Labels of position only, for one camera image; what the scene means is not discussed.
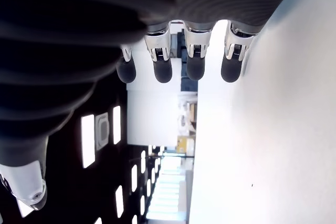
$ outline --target rectangular ceiling light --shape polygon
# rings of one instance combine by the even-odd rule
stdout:
[[[117,203],[117,215],[118,218],[121,217],[124,212],[124,203],[122,198],[122,186],[119,186],[117,191],[115,191],[115,201]]]
[[[147,181],[147,197],[151,196],[151,180]]]
[[[95,160],[95,117],[93,115],[83,116],[81,118],[81,137],[82,137],[82,158],[83,167],[86,168]]]
[[[155,160],[155,173],[157,173],[159,171],[159,159],[157,158]]]
[[[146,152],[141,153],[141,173],[144,173],[146,170]]]
[[[101,218],[98,218],[98,220],[96,220],[94,224],[102,224]]]
[[[135,192],[138,186],[138,168],[137,165],[132,167],[132,192]]]
[[[19,206],[22,218],[25,218],[28,214],[34,211],[33,208],[28,207],[26,204],[24,204],[21,200],[18,199],[17,199],[17,205]]]
[[[121,140],[120,106],[113,108],[113,143],[118,144]]]
[[[152,169],[152,184],[155,183],[155,169]]]
[[[141,196],[140,200],[140,214],[143,215],[145,213],[145,196]]]
[[[132,224],[138,224],[138,217],[136,215],[132,219]]]

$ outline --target white surface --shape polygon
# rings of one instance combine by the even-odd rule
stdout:
[[[335,13],[335,0],[285,0],[231,84],[220,77],[226,22],[214,28],[190,224],[336,223]]]
[[[115,201],[117,205],[117,216],[118,218],[121,217],[122,213],[124,212],[124,203],[122,198],[122,186],[119,186],[117,191],[115,191]]]
[[[113,143],[118,144],[121,140],[120,106],[113,108]]]
[[[96,220],[96,222],[94,224],[102,224],[101,218],[98,218],[98,220]]]
[[[39,203],[45,194],[39,161],[18,167],[0,164],[0,176],[7,180],[13,195],[27,205]]]
[[[95,117],[94,115],[87,115],[81,118],[81,140],[82,140],[82,159],[83,167],[87,168],[95,160]]]
[[[134,165],[132,167],[132,192],[135,192],[137,186],[138,186],[138,167],[137,165]]]
[[[178,99],[175,93],[128,91],[128,144],[177,144]]]
[[[128,144],[175,146],[178,94],[181,90],[181,59],[171,59],[172,80],[159,83],[144,40],[132,45],[132,54],[137,77],[127,84]]]
[[[28,207],[21,200],[16,199],[16,201],[17,201],[17,205],[19,207],[20,214],[21,214],[22,218],[25,218],[28,214],[30,214],[31,212],[34,211],[33,208]]]

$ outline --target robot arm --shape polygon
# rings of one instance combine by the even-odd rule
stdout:
[[[13,194],[18,200],[32,207],[34,210],[40,210],[47,200],[47,185],[45,181],[45,161],[47,138],[37,140],[33,146],[41,151],[30,153],[20,152],[15,145],[7,146],[10,153],[21,155],[18,159],[12,159],[4,155],[0,164],[0,180],[5,188]]]

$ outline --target robotic hand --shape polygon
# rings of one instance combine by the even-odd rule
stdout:
[[[45,181],[45,162],[47,138],[37,139],[34,145],[27,144],[29,155],[20,155],[20,148],[6,146],[6,151],[13,154],[4,155],[0,164],[0,180],[5,188],[13,194],[18,200],[32,207],[34,210],[40,210],[47,201],[47,186]]]
[[[149,26],[145,42],[153,60],[156,79],[161,83],[169,82],[173,75],[170,60],[170,23],[164,22]]]
[[[184,22],[185,45],[187,47],[187,74],[192,80],[199,80],[204,75],[205,55],[209,47],[213,23]]]
[[[223,80],[235,82],[239,78],[245,53],[259,30],[242,23],[228,22],[221,69]]]
[[[131,45],[121,45],[122,59],[117,65],[119,79],[124,83],[131,83],[135,80],[137,71],[132,57]]]

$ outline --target black finger pad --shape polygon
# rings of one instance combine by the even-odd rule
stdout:
[[[237,59],[228,60],[225,56],[223,57],[222,69],[220,71],[222,78],[226,82],[235,82],[240,76],[240,71],[242,69],[242,62]]]
[[[167,83],[172,79],[173,70],[170,58],[167,61],[160,60],[153,62],[153,65],[155,77],[160,83]]]
[[[205,58],[187,58],[187,75],[193,81],[200,80],[204,75]]]
[[[124,83],[131,83],[134,81],[137,71],[135,69],[133,57],[129,62],[126,62],[124,58],[122,58],[121,62],[117,65],[117,73],[119,79]]]

